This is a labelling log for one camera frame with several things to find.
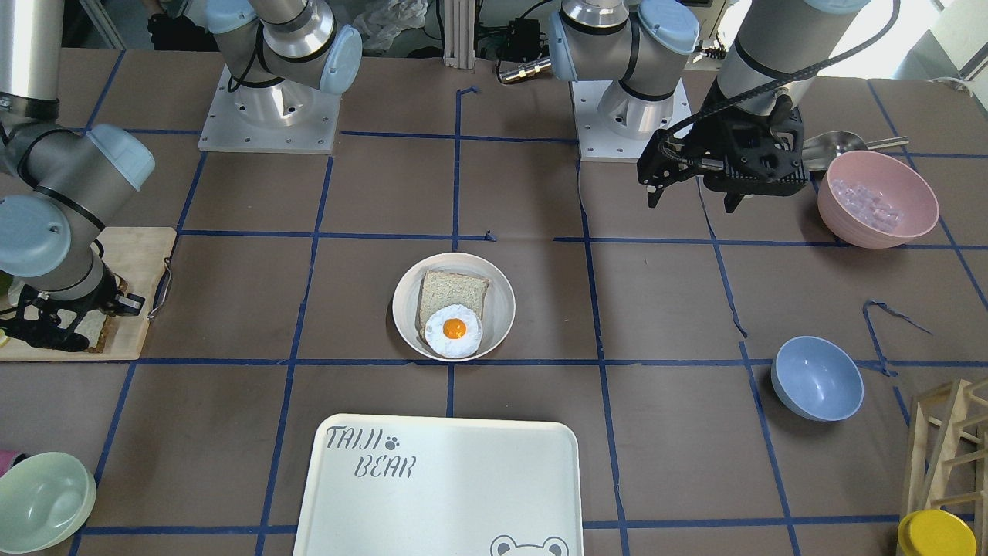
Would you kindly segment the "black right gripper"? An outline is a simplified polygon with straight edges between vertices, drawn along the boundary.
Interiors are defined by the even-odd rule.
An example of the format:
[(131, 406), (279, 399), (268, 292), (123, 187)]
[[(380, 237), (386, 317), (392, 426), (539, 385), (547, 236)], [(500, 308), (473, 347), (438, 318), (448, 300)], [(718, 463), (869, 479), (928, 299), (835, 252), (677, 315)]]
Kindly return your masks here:
[[(49, 293), (24, 284), (14, 305), (2, 310), (2, 331), (6, 337), (32, 348), (82, 353), (87, 341), (75, 330), (94, 307), (95, 291), (76, 300), (56, 300)], [(145, 303), (142, 296), (117, 292), (108, 302), (108, 314), (139, 316)]]

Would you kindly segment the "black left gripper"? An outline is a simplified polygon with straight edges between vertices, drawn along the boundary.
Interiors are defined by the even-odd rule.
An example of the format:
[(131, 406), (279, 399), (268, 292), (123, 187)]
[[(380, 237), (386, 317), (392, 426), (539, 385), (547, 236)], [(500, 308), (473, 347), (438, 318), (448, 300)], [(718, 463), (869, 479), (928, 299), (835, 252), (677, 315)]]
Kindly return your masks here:
[(654, 131), (638, 159), (638, 180), (646, 187), (648, 207), (657, 207), (667, 187), (698, 175), (699, 166), (691, 158), (724, 164), (719, 171), (703, 173), (703, 184), (726, 193), (727, 214), (734, 214), (748, 195), (800, 192), (810, 179), (802, 158), (805, 133), (800, 109), (786, 93), (770, 94), (769, 107), (768, 115), (735, 105), (703, 117), (692, 125), (687, 144), (670, 130)]

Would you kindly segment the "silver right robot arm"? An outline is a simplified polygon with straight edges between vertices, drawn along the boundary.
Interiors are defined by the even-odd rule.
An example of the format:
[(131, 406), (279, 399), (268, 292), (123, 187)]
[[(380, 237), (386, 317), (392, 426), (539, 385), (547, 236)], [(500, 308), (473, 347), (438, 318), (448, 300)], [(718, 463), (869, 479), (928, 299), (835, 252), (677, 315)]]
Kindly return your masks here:
[[(144, 298), (124, 289), (96, 240), (141, 190), (155, 160), (112, 124), (84, 134), (60, 126), (63, 1), (2, 3), (2, 171), (31, 191), (2, 200), (2, 271), (22, 281), (2, 331), (33, 348), (84, 352), (89, 313), (137, 316)], [(226, 91), (261, 126), (266, 96), (286, 126), (303, 122), (311, 97), (339, 96), (359, 71), (359, 29), (325, 1), (208, 1), (205, 21), (228, 71)]]

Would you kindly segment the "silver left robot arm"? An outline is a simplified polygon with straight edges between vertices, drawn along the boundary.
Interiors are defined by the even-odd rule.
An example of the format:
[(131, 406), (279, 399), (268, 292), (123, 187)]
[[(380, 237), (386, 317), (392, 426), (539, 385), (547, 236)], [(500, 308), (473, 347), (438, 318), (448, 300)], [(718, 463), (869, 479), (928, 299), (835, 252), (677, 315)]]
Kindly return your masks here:
[(638, 180), (655, 207), (670, 185), (702, 177), (727, 212), (748, 196), (805, 186), (800, 100), (862, 1), (754, 1), (692, 116), (647, 116), (672, 98), (701, 26), (678, 1), (564, 1), (551, 16), (550, 61), (566, 81), (606, 81), (608, 126), (646, 141)]

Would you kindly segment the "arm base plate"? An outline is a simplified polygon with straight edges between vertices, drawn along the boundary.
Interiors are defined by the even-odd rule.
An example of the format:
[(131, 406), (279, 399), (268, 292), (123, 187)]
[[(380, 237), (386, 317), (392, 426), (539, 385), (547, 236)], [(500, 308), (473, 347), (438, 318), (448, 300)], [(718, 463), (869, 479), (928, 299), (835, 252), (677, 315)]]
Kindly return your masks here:
[(332, 154), (341, 97), (283, 81), (234, 92), (223, 68), (198, 148), (227, 154)]
[(571, 82), (570, 91), (582, 161), (638, 161), (657, 130), (691, 115), (682, 81), (655, 102), (629, 95), (618, 81)]

